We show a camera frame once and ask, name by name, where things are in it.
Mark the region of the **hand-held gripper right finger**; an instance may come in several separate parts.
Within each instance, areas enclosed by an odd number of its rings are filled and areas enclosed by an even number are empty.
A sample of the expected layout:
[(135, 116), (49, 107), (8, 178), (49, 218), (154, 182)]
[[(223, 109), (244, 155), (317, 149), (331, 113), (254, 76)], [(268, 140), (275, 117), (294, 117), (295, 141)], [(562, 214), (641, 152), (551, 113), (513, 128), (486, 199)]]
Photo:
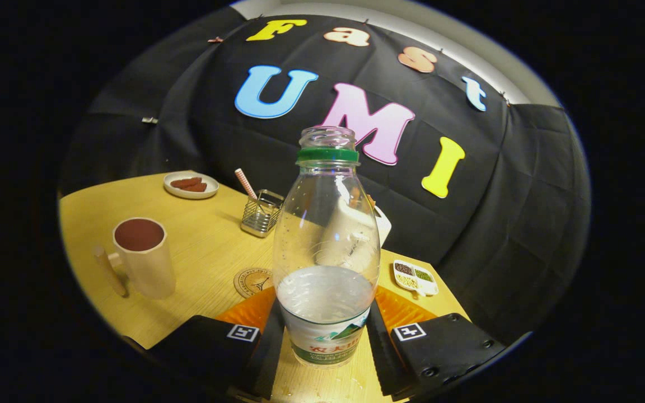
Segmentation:
[(453, 390), (506, 349), (463, 315), (438, 316), (382, 286), (367, 332), (381, 392), (393, 401)]

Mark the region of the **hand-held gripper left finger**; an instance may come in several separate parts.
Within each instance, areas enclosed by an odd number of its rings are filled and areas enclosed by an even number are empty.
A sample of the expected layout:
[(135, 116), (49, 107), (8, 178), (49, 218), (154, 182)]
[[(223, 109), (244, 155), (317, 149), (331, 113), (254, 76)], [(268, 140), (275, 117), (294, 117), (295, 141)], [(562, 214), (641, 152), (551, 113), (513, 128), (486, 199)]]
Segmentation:
[(284, 324), (275, 290), (266, 288), (215, 318), (195, 315), (145, 349), (133, 349), (169, 370), (187, 400), (265, 401), (272, 397)]

